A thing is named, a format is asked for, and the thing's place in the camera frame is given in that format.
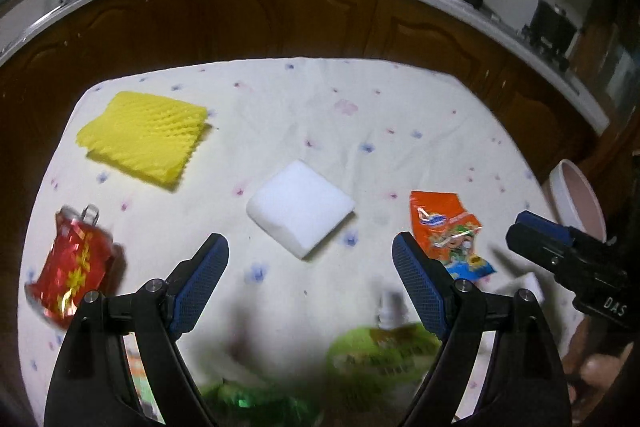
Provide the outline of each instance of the table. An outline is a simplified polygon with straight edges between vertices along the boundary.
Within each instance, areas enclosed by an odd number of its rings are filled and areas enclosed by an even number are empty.
[[[121,90],[206,106],[210,133],[175,192],[85,158],[82,126]],[[300,158],[356,201],[355,215],[300,261],[246,215],[249,197]],[[123,245],[120,293],[165,277],[211,232],[230,245],[228,267],[196,328],[178,341],[196,383],[215,375],[220,353],[285,389],[322,388],[324,354],[347,330],[375,325],[383,289],[404,292],[391,259],[410,230],[411,190],[456,192],[483,224],[478,253],[496,273],[491,291],[534,271],[561,353],[581,315],[573,294],[510,252],[516,214],[550,211],[517,147],[489,110],[452,76],[391,62],[261,59],[217,62],[108,80],[74,109],[38,192],[20,271],[18,343],[25,387],[42,423],[63,331],[39,318],[22,285],[39,274],[54,214],[69,204],[100,209],[99,224]],[[406,296],[412,321],[417,314]],[[483,343],[460,415],[472,412],[489,347]]]

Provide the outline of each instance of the yellow foam net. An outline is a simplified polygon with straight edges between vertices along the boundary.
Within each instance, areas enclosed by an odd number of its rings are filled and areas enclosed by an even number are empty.
[[[202,133],[207,109],[172,98],[121,91],[76,143],[92,159],[145,181],[174,187]]]

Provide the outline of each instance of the screw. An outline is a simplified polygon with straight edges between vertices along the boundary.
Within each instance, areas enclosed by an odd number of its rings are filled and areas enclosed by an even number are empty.
[[[533,302],[536,300],[536,296],[533,295],[533,293],[527,290],[526,288],[522,288],[518,290],[518,295],[523,301]]]
[[[161,287],[164,281],[162,279],[151,279],[147,281],[145,284],[145,290],[148,292],[157,292]]]
[[[457,279],[456,282],[454,282],[454,286],[456,287],[456,289],[464,293],[470,292],[471,288],[474,287],[473,284],[471,284],[471,282],[467,279]]]
[[[99,296],[100,294],[96,290],[91,290],[84,294],[84,301],[92,303],[97,301]]]

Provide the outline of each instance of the snack wrapper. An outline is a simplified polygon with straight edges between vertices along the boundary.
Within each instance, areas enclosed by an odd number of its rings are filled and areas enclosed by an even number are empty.
[[[414,190],[410,209],[418,245],[428,257],[441,261],[454,279],[476,281],[495,272],[475,252],[482,225],[465,210],[458,195]]]
[[[113,240],[95,226],[97,220],[93,205],[82,214],[63,206],[56,213],[56,238],[40,277],[24,285],[31,306],[65,329],[84,294],[100,289],[115,256]]]

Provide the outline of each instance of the white spout cap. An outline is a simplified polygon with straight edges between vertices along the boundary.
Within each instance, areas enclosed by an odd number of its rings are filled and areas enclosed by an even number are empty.
[[[406,323],[406,306],[400,292],[385,290],[380,299],[378,311],[379,327],[382,330],[395,330]]]

